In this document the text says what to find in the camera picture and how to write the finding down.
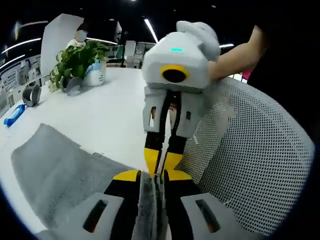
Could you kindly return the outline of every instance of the white mesh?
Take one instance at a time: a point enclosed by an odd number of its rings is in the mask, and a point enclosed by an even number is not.
[[[269,235],[299,196],[314,145],[276,101],[247,84],[227,77],[206,95],[212,108],[177,169],[232,208],[244,228]]]

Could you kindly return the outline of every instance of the pink object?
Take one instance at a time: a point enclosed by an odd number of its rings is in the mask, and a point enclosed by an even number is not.
[[[244,71],[244,72],[242,73],[242,78],[248,80],[249,77],[250,77],[250,74],[252,73],[252,71],[253,71],[253,69],[248,70],[248,71]]]

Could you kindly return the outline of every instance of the blue bottle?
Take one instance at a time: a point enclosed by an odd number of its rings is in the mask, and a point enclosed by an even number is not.
[[[8,117],[4,120],[4,125],[7,125],[8,127],[10,127],[12,124],[15,123],[15,121],[17,121],[17,119],[21,116],[21,114],[25,111],[26,105],[25,104],[21,104],[19,106],[17,106],[15,108],[15,110],[13,111],[11,117]]]

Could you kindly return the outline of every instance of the white desk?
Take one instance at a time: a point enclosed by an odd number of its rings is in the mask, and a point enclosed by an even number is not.
[[[13,150],[24,144],[41,123],[50,125],[89,152],[148,171],[144,159],[144,87],[139,69],[107,68],[106,84],[76,96],[42,88],[37,107],[27,108],[10,127],[3,125],[18,102],[0,118],[0,180],[9,202],[33,233],[46,227],[20,189],[11,163]]]

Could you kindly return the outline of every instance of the human arm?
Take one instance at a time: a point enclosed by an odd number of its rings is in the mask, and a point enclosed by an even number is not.
[[[254,26],[248,42],[221,55],[218,61],[208,62],[207,69],[210,73],[210,81],[254,68],[267,46],[266,35],[258,26]]]

